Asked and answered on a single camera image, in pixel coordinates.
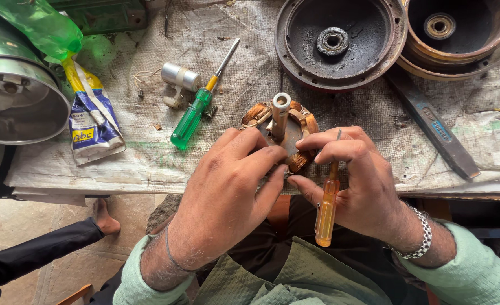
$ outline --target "screwdriver handle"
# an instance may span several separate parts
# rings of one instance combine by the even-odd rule
[[[316,225],[314,227],[316,243],[322,247],[329,247],[331,245],[335,212],[337,210],[335,198],[340,188],[340,181],[329,178],[325,179],[323,184],[323,200],[320,202],[318,215],[316,216]]]
[[[179,125],[171,135],[171,143],[180,149],[185,149],[186,144],[198,126],[205,108],[210,104],[213,94],[205,89],[200,88],[195,94],[195,100],[192,106],[186,109],[186,112],[179,121]]]

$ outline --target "green screwdriver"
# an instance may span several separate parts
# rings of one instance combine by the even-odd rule
[[[194,133],[195,128],[198,126],[199,121],[203,115],[205,108],[210,104],[210,101],[213,99],[213,88],[216,85],[216,81],[222,70],[226,66],[227,62],[231,58],[231,55],[239,45],[239,41],[241,39],[235,39],[235,42],[227,52],[226,58],[223,59],[222,64],[218,68],[217,72],[210,78],[205,88],[199,88],[198,92],[195,94],[195,100],[192,106],[186,109],[186,112],[182,116],[182,119],[179,121],[179,125],[173,131],[171,135],[171,143],[177,146],[180,149],[185,149],[186,144],[190,140],[190,137]]]

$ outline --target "abc logo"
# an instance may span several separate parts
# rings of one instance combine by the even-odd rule
[[[91,139],[94,137],[94,128],[86,130],[75,130],[74,132],[72,132],[72,137],[74,142]]]

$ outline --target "wire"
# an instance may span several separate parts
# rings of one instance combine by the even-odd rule
[[[135,83],[135,86],[137,87],[137,89],[139,90],[142,90],[139,85],[137,84],[137,82],[140,82],[141,84],[144,84],[144,82],[142,80],[140,80],[139,78],[140,77],[152,77],[156,74],[158,75],[162,75],[162,73],[158,73],[162,68],[159,68],[158,70],[156,70],[155,72],[150,72],[150,71],[139,71],[138,73],[135,73],[133,75],[133,82]],[[141,73],[149,73],[150,75],[141,75]]]

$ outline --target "green plastic bag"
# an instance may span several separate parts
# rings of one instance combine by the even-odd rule
[[[0,16],[23,32],[37,49],[57,60],[81,50],[83,33],[47,0],[0,0]]]

